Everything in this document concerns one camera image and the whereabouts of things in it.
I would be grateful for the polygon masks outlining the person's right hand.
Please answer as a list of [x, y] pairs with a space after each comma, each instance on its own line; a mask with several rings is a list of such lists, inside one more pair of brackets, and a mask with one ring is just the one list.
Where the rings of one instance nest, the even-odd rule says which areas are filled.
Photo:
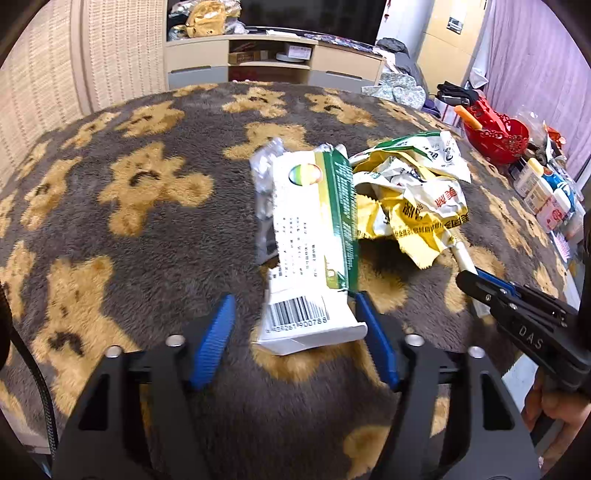
[[590, 413], [590, 402], [585, 397], [574, 392], [550, 390], [546, 384], [547, 377], [539, 368], [522, 410], [522, 418], [529, 430], [533, 429], [542, 413], [564, 423], [556, 439], [541, 456], [543, 473], [551, 470], [564, 455]]

